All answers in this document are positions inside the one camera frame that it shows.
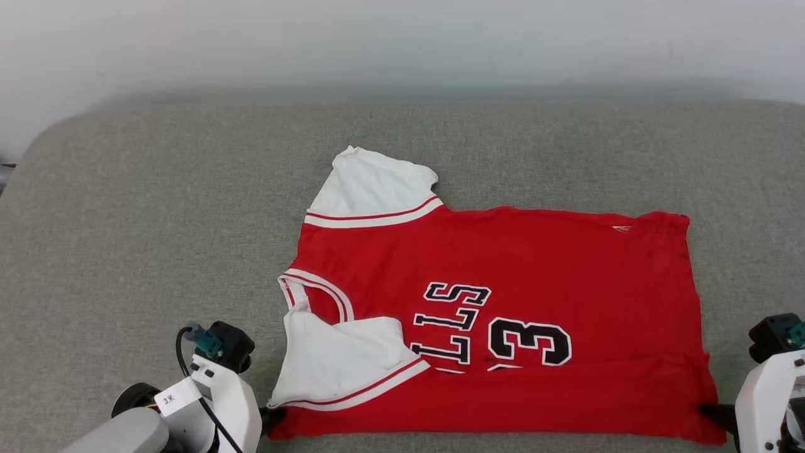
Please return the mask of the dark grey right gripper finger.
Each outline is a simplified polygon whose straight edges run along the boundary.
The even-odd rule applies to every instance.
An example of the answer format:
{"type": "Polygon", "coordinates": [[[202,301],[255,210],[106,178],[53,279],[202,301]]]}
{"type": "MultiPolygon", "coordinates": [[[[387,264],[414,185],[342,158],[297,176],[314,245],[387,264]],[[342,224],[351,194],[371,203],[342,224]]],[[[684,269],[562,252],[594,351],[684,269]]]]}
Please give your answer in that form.
{"type": "Polygon", "coordinates": [[[730,435],[737,435],[735,405],[701,404],[699,413],[730,435]]]}

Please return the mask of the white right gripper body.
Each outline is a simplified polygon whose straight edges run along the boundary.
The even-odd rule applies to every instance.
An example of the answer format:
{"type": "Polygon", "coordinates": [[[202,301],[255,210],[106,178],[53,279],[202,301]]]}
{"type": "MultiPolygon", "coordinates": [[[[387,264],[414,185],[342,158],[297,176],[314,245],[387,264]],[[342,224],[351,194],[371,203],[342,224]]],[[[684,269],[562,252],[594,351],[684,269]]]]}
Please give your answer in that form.
{"type": "Polygon", "coordinates": [[[803,352],[770,356],[748,373],[735,410],[738,450],[782,452],[783,429],[792,399],[803,398],[803,352]]]}

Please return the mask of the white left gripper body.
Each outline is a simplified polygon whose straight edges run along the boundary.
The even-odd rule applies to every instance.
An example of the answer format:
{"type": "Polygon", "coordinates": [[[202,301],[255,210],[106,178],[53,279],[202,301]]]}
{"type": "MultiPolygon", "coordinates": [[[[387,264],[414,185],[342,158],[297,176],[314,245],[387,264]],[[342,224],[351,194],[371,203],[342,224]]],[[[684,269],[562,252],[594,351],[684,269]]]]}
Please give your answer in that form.
{"type": "Polygon", "coordinates": [[[254,452],[261,413],[241,376],[194,355],[189,376],[165,390],[132,385],[113,407],[115,445],[129,452],[254,452]]]}

